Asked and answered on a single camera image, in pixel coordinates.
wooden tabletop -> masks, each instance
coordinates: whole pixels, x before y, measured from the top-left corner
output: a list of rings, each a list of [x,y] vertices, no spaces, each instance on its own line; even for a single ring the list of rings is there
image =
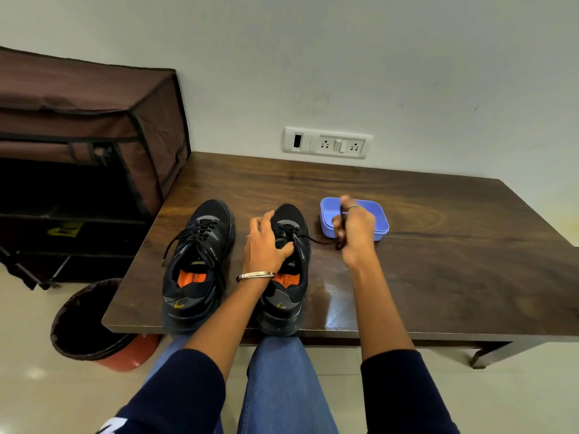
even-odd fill
[[[376,252],[416,340],[579,340],[579,253],[503,182],[254,157],[193,153],[159,212],[103,323],[163,333],[163,252],[203,201],[236,217],[228,292],[242,270],[251,217],[283,203],[322,240],[320,201],[379,203],[390,232]],[[352,280],[340,252],[312,243],[304,337],[357,338]]]

white print on sleeve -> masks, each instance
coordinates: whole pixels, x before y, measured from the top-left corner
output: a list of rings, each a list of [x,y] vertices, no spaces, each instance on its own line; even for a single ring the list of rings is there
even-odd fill
[[[97,434],[115,434],[116,430],[121,428],[125,423],[127,423],[126,418],[113,417],[105,422],[101,429],[97,431]]]

black shoe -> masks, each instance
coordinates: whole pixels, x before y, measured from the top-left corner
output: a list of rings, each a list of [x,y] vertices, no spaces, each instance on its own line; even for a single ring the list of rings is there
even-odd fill
[[[208,200],[171,241],[165,256],[174,241],[177,247],[163,278],[163,326],[170,334],[192,333],[218,308],[234,239],[233,213],[223,201]]]
[[[298,208],[281,205],[271,218],[276,248],[293,242],[294,251],[267,285],[257,305],[259,328],[268,335],[289,336],[303,321],[303,297],[308,287],[310,239],[308,225]]]

leg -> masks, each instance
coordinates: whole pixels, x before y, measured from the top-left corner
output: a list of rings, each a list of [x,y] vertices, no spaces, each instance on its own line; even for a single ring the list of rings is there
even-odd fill
[[[502,361],[503,359],[525,352],[541,344],[543,344],[543,341],[522,340],[506,343],[495,350],[481,349],[474,354],[470,360],[470,365],[473,369],[484,369],[495,362]]]
[[[161,356],[155,361],[155,365],[153,365],[153,368],[150,370],[150,372],[147,375],[147,378],[145,379],[145,382],[143,382],[143,384],[145,384],[149,379],[151,379],[153,377],[153,375],[161,368],[161,366],[163,364],[165,364],[167,359],[169,359],[169,357],[173,353],[177,352],[177,350],[179,350],[179,349],[182,349],[183,346],[185,345],[185,343],[187,341],[189,341],[190,338],[191,338],[191,335],[182,335],[182,336],[176,337],[169,344],[169,347],[167,347],[164,350],[164,352],[161,354]],[[215,427],[215,433],[214,434],[223,434],[223,426],[221,425],[221,417],[219,417],[219,420],[217,421],[217,426]]]
[[[247,377],[238,434],[337,434],[299,338],[265,338],[251,358]]]

wall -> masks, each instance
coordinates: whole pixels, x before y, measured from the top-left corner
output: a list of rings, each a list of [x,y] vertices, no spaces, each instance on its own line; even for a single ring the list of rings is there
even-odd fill
[[[579,245],[579,0],[0,0],[4,46],[176,68],[194,150],[367,132],[368,167],[500,178]],[[338,162],[340,159],[328,159]]]

